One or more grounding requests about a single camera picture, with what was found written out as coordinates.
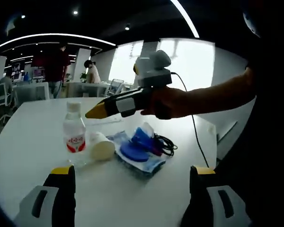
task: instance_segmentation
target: red bottle label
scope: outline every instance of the red bottle label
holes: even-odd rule
[[[71,153],[83,151],[85,149],[85,135],[68,138],[66,140],[66,146]]]

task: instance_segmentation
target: blue lid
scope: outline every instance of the blue lid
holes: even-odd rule
[[[149,159],[149,154],[145,149],[127,141],[123,142],[120,147],[121,153],[128,159],[135,162],[146,162]]]

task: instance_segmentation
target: white cup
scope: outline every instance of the white cup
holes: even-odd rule
[[[93,160],[104,161],[114,156],[115,144],[100,132],[89,135],[89,150]]]

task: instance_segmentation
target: bottle cap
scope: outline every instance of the bottle cap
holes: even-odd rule
[[[67,111],[74,113],[81,111],[81,103],[78,102],[67,102]]]

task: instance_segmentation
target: black ceiling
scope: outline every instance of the black ceiling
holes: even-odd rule
[[[256,42],[256,38],[244,24],[237,0],[179,1],[191,17],[200,39],[215,42],[216,46],[243,57],[248,54],[250,44]],[[72,14],[74,10],[78,11],[78,15]],[[128,23],[131,29],[125,31]],[[0,1],[0,44],[14,38],[40,33],[84,35],[117,45],[164,37],[194,38],[170,0],[16,0],[9,3]],[[15,50],[12,48],[24,44],[60,41],[94,46],[103,50],[114,48],[108,44],[82,38],[42,36],[5,45],[0,48],[0,55],[7,56],[8,59],[20,57],[20,53],[34,55],[40,50],[51,49],[52,45],[29,45]],[[68,52],[75,54],[78,49],[79,46],[69,46]]]

